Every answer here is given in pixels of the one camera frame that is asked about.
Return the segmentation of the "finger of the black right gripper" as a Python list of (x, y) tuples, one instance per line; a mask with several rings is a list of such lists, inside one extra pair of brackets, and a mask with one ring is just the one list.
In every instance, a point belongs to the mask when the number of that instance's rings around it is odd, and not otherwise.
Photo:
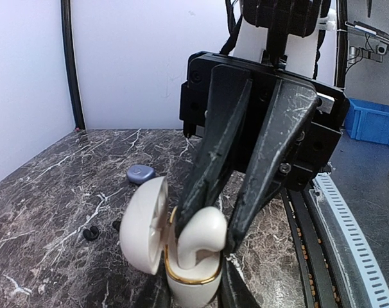
[(313, 115), (316, 100), (316, 90), (311, 83), (276, 82), (230, 219), (229, 253), (236, 252), (244, 240), (287, 150)]
[(175, 236), (194, 215), (213, 206), (232, 172), (231, 148), (239, 140), (252, 89), (251, 72), (217, 65), (212, 69), (205, 132), (178, 203)]

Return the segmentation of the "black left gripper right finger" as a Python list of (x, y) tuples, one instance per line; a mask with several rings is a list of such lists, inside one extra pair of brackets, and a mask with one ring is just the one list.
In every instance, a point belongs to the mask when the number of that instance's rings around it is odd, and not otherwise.
[(260, 308), (235, 265), (226, 258), (221, 269), (220, 307)]

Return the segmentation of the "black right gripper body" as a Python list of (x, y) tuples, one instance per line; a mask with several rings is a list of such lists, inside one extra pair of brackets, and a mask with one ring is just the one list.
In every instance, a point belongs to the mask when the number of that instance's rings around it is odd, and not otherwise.
[(276, 81), (281, 78), (302, 81), (315, 88), (318, 108), (312, 120), (305, 125), (303, 140), (286, 160), (292, 168), (286, 177), (285, 186), (293, 191), (303, 190), (308, 181), (327, 165), (340, 140), (341, 125), (349, 109), (349, 100), (345, 94), (340, 89), (295, 73), (279, 71), (249, 60), (201, 51), (189, 57), (187, 80), (181, 87), (180, 119), (184, 123), (186, 137), (199, 135), (197, 129), (205, 125), (212, 69), (217, 65), (228, 66), (232, 73), (250, 71), (252, 89), (239, 142), (241, 153), (235, 156), (233, 165), (236, 171), (242, 173), (246, 171), (252, 155)]

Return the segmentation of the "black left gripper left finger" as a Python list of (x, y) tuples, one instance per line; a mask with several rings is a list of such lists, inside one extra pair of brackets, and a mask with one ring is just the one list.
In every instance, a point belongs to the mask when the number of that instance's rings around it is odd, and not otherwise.
[(171, 295), (165, 269), (159, 269), (156, 275), (151, 276), (147, 282), (147, 307), (169, 308)]

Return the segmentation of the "white earbud charging case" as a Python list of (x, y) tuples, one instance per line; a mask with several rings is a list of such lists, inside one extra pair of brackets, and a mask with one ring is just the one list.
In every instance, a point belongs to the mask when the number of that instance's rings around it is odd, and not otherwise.
[(175, 211), (168, 213), (166, 177), (143, 183), (132, 196), (121, 220), (121, 251), (131, 266), (150, 275), (155, 275), (163, 264), (169, 289), (178, 305), (205, 307), (215, 297), (220, 284), (222, 250), (200, 250), (194, 268), (180, 268), (175, 216)]

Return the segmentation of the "purple earbud charging case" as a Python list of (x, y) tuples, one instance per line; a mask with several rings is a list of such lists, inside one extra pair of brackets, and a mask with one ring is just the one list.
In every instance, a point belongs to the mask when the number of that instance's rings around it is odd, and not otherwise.
[(155, 177), (155, 170), (150, 166), (136, 164), (128, 168), (126, 177), (131, 183), (141, 185)]

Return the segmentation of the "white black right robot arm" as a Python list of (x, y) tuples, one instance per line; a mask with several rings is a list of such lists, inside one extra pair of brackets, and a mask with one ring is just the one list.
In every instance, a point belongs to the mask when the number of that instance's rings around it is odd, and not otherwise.
[(281, 61), (290, 37), (320, 39), (328, 1), (242, 1), (228, 8), (230, 37), (220, 52), (189, 57), (181, 87), (184, 135), (203, 140), (179, 200), (175, 236), (186, 251), (189, 224), (217, 200), (233, 171), (245, 174), (223, 249), (235, 252), (257, 213), (278, 192), (301, 191), (327, 165), (349, 100), (341, 89)]

